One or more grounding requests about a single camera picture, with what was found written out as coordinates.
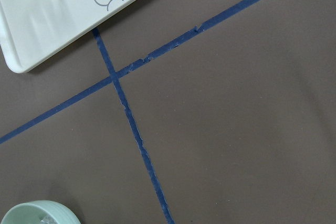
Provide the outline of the green ceramic bowl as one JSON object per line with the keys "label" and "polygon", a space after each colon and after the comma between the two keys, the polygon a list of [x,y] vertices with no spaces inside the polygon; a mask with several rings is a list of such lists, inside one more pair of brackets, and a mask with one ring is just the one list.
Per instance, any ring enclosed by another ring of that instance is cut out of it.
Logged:
{"label": "green ceramic bowl", "polygon": [[77,216],[61,203],[50,200],[37,200],[12,207],[1,220],[3,223],[40,223],[49,215],[57,223],[80,223]]}

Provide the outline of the ice cubes in bowl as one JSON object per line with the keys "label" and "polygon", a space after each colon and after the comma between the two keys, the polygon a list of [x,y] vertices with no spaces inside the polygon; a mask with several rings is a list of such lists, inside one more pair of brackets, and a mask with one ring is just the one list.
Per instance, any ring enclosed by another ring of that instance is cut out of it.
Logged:
{"label": "ice cubes in bowl", "polygon": [[57,224],[57,222],[53,217],[46,215],[40,220],[40,224]]}

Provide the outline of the cream bear tray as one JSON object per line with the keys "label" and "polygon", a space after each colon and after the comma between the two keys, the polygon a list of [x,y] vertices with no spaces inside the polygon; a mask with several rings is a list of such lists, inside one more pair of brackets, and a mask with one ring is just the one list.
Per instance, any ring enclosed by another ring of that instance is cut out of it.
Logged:
{"label": "cream bear tray", "polygon": [[24,73],[136,0],[1,0],[1,49]]}

